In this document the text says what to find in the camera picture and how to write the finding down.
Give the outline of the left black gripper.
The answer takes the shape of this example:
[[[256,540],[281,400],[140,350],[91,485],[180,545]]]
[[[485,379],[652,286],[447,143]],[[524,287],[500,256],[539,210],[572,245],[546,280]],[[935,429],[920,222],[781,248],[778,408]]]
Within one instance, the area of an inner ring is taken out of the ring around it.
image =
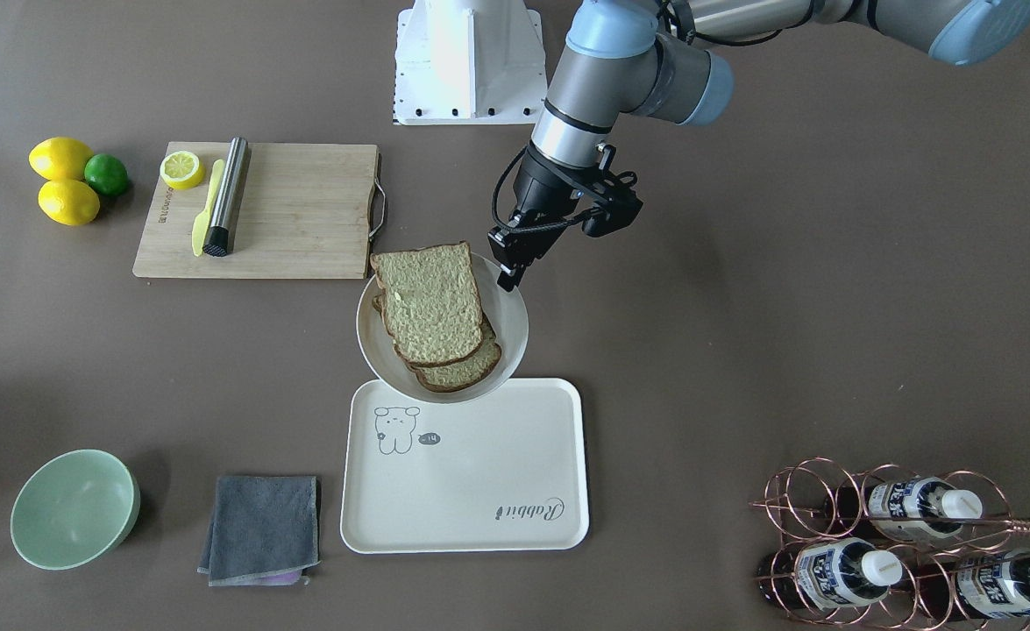
[[[566,227],[582,227],[599,238],[630,226],[643,201],[632,188],[634,172],[611,173],[615,147],[600,143],[593,151],[591,167],[563,167],[527,144],[500,176],[492,192],[489,233],[492,255],[500,268],[497,287],[512,292],[519,287],[527,264],[542,259]],[[512,168],[517,168],[512,191],[515,206],[506,220],[497,213],[497,194]]]

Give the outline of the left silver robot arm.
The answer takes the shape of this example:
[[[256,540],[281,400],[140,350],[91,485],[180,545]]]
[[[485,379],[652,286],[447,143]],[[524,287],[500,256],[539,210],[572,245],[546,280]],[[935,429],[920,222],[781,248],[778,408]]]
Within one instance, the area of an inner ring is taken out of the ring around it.
[[[619,116],[714,122],[734,92],[715,49],[808,23],[863,25],[967,67],[1012,43],[1030,25],[1030,1],[584,1],[531,139],[508,167],[515,206],[489,235],[499,287],[515,290],[566,227],[599,238],[636,220],[636,175],[610,169]]]

